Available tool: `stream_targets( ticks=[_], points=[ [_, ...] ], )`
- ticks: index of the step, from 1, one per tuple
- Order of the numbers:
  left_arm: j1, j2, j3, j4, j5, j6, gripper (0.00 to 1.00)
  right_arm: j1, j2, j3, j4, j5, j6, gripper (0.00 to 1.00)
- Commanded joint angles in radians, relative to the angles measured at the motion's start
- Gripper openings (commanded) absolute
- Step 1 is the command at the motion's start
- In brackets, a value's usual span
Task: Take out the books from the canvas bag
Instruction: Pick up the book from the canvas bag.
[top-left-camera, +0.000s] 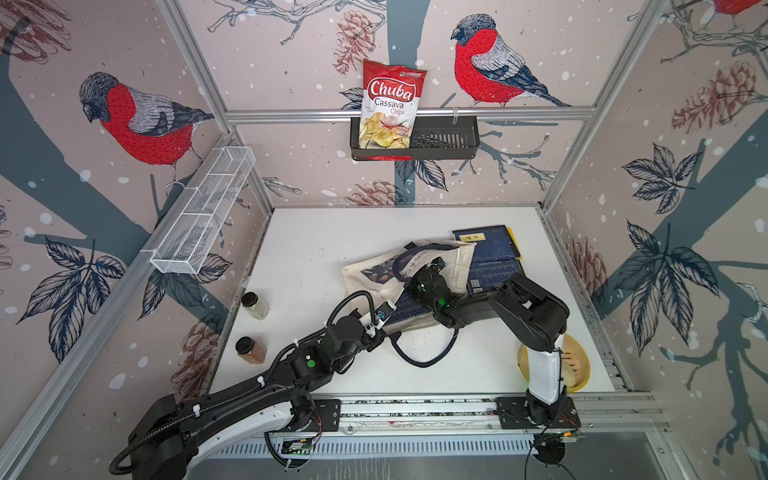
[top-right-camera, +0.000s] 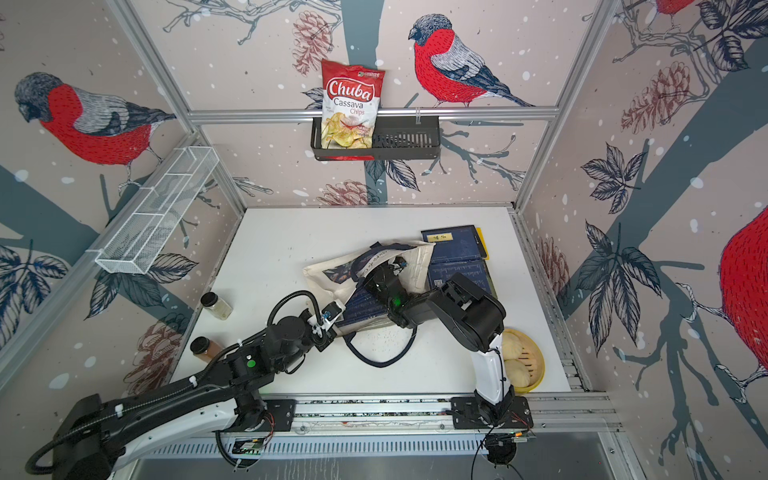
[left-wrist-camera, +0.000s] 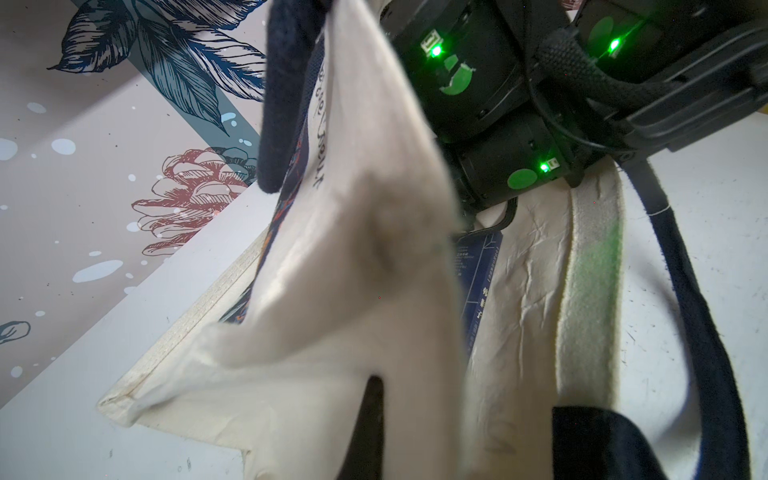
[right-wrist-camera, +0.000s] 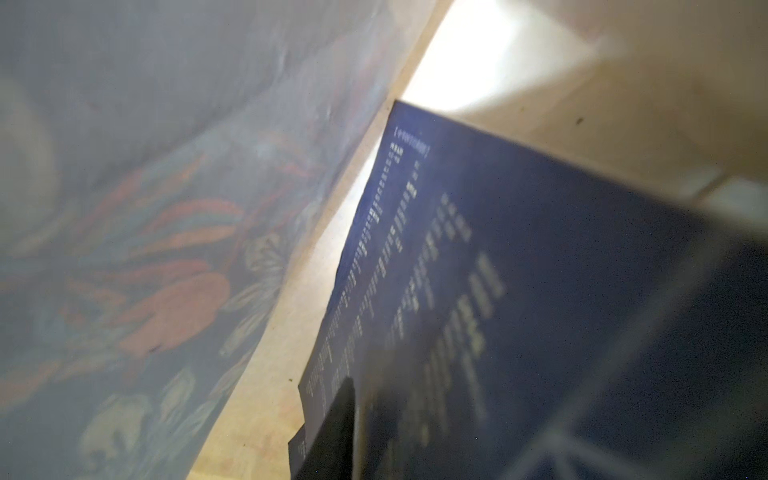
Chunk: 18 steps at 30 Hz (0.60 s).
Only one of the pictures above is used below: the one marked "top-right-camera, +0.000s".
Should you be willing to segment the navy Chinese poetry book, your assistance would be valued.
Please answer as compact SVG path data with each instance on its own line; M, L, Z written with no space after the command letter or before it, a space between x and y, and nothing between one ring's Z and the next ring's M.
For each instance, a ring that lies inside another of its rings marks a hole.
M362 289L356 290L345 304L342 317L335 322L334 329L338 335L346 336L358 331L388 327L392 324L385 305Z

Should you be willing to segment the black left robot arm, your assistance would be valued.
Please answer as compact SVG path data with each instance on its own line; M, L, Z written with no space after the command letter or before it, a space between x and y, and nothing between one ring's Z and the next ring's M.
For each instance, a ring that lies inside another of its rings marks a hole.
M298 370L335 338L335 315L288 316L221 350L195 374L140 395L77 401L51 441L27 460L31 475L106 479L124 464L198 433L290 431L297 403L265 400L261 388Z

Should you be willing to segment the navy thin Chinese book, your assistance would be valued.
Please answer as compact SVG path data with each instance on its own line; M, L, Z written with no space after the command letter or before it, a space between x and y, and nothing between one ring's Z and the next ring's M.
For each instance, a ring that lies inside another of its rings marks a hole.
M494 297L497 296L489 270L483 259L439 264L432 263L428 268L427 278L430 287L437 288L441 287L455 274L464 275L488 294Z

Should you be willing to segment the cream canvas tote bag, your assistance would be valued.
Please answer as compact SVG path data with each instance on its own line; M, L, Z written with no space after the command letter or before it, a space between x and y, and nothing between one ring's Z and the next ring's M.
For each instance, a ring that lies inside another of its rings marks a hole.
M408 262L408 266L399 274L401 283L407 292L421 294L427 291L427 274L433 249L433 244L423 241L396 241L384 244L376 242L365 250L307 266L303 269L303 274L309 291L315 295L319 304L326 305L338 300L345 305L356 290L362 290L362 280L374 268L383 263L390 263L394 257L400 255ZM418 328L415 331L406 330L410 331L411 335L403 350L385 361L370 359L353 345L357 332L346 336L337 333L336 335L344 340L357 359L371 367L383 369L400 361L412 348Z

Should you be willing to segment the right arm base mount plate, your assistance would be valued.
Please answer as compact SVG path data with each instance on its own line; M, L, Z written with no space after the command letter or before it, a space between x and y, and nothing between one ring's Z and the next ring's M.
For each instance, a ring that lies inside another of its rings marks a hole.
M528 401L524 397L510 397L497 405L491 405L480 397L452 397L449 411L455 430L492 427L529 430L534 426Z

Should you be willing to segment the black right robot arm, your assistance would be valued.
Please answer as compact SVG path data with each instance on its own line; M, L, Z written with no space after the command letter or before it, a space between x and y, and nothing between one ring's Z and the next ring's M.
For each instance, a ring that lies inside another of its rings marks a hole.
M479 417L487 425L501 422L511 409L515 393L502 357L506 311L495 297L460 273L440 287L411 294L390 264L372 270L362 280L361 288L386 307L389 320L401 328L415 331L428 320L440 320L472 354L474 404Z

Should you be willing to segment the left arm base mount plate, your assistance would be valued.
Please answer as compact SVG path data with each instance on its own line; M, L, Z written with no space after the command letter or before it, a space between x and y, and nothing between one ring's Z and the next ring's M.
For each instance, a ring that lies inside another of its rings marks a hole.
M297 401L294 399L257 399L251 402L237 400L235 421L225 432L289 432L296 406Z

